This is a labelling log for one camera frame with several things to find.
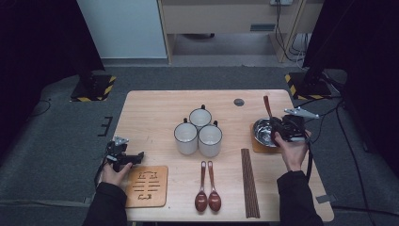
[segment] bowl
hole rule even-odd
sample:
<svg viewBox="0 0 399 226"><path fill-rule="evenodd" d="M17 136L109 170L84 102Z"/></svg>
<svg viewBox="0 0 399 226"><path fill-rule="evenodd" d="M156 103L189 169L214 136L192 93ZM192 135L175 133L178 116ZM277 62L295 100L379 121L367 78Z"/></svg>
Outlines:
<svg viewBox="0 0 399 226"><path fill-rule="evenodd" d="M276 147L270 136L271 130L272 126L270 125L269 118L259 119L253 124L253 135L255 139L264 146Z"/></svg>

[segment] mug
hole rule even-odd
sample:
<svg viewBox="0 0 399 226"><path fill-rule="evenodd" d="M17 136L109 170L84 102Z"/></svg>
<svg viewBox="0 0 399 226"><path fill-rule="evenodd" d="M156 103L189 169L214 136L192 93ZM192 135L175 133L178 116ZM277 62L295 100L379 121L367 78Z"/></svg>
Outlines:
<svg viewBox="0 0 399 226"><path fill-rule="evenodd" d="M205 105L193 110L189 116L190 122L193 123L199 131L203 126L211 123L212 115L205 109Z"/></svg>
<svg viewBox="0 0 399 226"><path fill-rule="evenodd" d="M214 124L208 124L199 130L199 151L207 156L214 157L220 153L222 131Z"/></svg>
<svg viewBox="0 0 399 226"><path fill-rule="evenodd" d="M177 149L183 154L192 154L199 147L197 128L194 124L187 122L187 118L184 118L184 122L175 128L174 136Z"/></svg>

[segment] white wall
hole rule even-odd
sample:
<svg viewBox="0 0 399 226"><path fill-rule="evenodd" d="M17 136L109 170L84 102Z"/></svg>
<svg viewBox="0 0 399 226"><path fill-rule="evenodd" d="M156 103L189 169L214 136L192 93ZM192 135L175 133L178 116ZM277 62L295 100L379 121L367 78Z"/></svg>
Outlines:
<svg viewBox="0 0 399 226"><path fill-rule="evenodd" d="M101 58L167 58L156 0L78 0Z"/></svg>

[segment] wooden trivet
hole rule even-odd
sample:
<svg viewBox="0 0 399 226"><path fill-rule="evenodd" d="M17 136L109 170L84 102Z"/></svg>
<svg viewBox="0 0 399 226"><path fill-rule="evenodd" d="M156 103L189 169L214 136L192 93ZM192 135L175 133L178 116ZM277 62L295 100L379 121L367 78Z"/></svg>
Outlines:
<svg viewBox="0 0 399 226"><path fill-rule="evenodd" d="M267 147L256 140L253 133L253 123L249 126L252 148L255 153L281 153L280 147Z"/></svg>
<svg viewBox="0 0 399 226"><path fill-rule="evenodd" d="M256 195L255 180L253 178L252 164L250 162L249 149L241 149L243 164L244 193L246 199L247 218L260 218L258 197Z"/></svg>
<svg viewBox="0 0 399 226"><path fill-rule="evenodd" d="M126 207L164 206L167 202L168 167L132 168L126 187Z"/></svg>

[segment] table top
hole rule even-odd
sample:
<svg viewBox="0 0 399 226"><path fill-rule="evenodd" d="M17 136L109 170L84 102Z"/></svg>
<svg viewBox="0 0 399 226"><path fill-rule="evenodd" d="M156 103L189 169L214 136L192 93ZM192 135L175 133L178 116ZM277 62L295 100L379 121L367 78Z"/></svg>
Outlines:
<svg viewBox="0 0 399 226"><path fill-rule="evenodd" d="M287 91L280 89L249 90L140 90L128 93L115 136L129 138L127 154L144 152L139 166L167 166L167 202L163 207L127 208L134 221L279 221L277 179L286 172L280 153L255 153L249 126L267 118L263 97L269 96L273 116L285 115L293 108ZM237 106L234 100L242 99ZM220 154L208 158L199 151L184 155L177 151L175 127L188 118L193 109L205 105L223 131ZM241 149L250 150L250 158L258 196L260 218L246 218ZM308 164L307 157L303 170ZM214 163L215 189L222 199L215 213L209 206L199 213L194 200L200 190L200 163ZM315 197L326 194L313 163L310 187L317 214L323 221L334 218L329 202L318 203ZM208 170L205 193L211 192Z"/></svg>

